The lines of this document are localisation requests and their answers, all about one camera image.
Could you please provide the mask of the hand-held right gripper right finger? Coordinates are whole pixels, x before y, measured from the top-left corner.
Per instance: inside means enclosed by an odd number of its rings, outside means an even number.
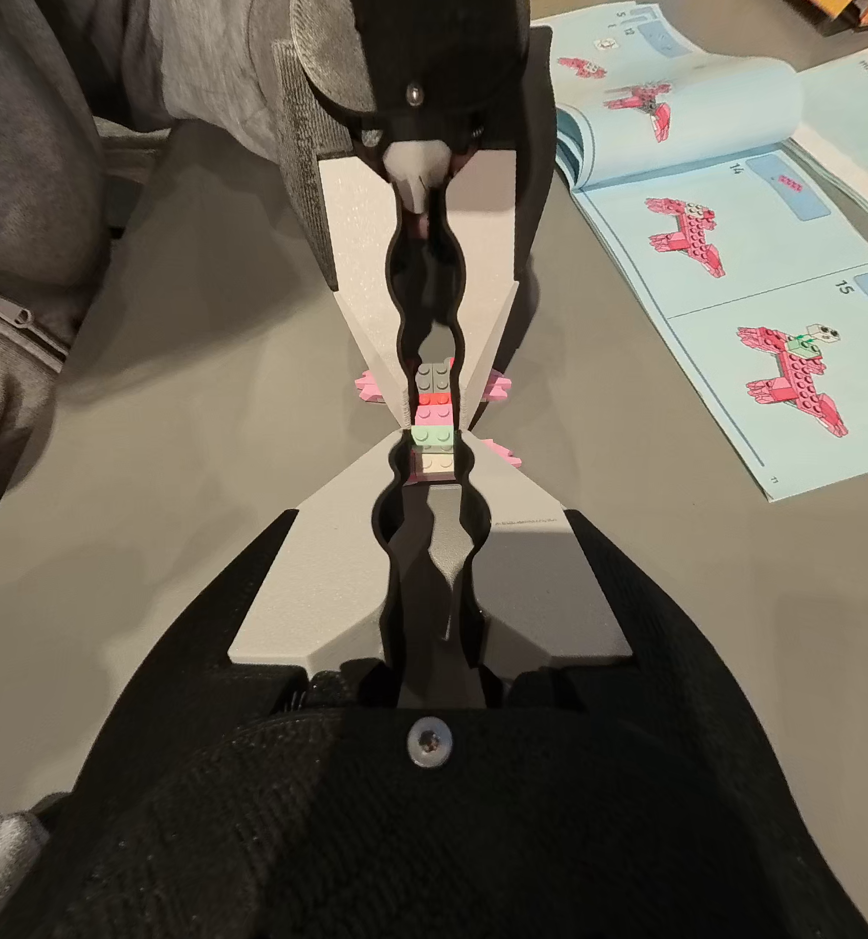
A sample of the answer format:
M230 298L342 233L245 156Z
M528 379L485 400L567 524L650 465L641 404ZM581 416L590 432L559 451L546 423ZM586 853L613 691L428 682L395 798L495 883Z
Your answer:
M559 500L463 432L460 636L488 670L612 664L632 651Z

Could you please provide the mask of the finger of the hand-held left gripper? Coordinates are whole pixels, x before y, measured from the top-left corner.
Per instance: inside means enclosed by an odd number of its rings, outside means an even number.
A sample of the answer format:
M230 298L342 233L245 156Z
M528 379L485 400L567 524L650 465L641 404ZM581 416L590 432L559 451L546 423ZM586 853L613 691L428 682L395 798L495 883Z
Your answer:
M393 299L389 260L399 203L391 184L357 156L320 162L334 256L334 291L381 396L400 427L411 425L407 377L399 356L403 316Z
M514 275L516 154L476 152L445 193L447 224L459 248L464 285L456 324L463 341L458 425L470 428L492 371L518 288Z

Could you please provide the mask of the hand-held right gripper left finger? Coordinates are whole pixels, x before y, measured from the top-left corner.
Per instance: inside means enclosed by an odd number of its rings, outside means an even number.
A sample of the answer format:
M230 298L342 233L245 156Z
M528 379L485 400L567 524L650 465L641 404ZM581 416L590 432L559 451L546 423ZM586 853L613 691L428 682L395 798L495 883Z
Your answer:
M299 504L228 650L235 665L335 671L403 659L399 573L409 444L388 435Z

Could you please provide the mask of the pink toy brick model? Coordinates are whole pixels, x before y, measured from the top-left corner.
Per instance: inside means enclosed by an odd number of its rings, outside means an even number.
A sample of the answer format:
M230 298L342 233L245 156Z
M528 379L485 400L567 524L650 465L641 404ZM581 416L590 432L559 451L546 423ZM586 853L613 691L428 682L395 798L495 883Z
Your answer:
M454 475L454 428L451 396L451 370L454 359L422 362L417 366L415 384L418 403L411 425L412 454L407 485L452 483ZM371 371L364 371L354 382L358 396L369 403L385 403ZM481 403L506 400L511 380L493 369L487 379ZM485 440L507 463L520 469L522 461L495 440Z

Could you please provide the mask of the person's left forearm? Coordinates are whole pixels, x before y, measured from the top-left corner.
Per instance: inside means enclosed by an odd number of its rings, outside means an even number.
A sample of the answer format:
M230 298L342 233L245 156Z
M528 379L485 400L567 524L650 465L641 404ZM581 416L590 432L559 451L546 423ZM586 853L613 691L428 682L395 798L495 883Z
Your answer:
M203 121L278 161L272 46L289 40L287 1L91 2L101 115L140 133Z

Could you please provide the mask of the person's grey hoodie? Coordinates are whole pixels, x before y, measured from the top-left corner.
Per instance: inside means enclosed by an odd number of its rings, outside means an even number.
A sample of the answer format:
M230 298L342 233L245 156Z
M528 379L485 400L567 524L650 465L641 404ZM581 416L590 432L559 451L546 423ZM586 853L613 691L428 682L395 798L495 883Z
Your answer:
M0 499L109 261L101 117L169 121L153 2L0 2Z

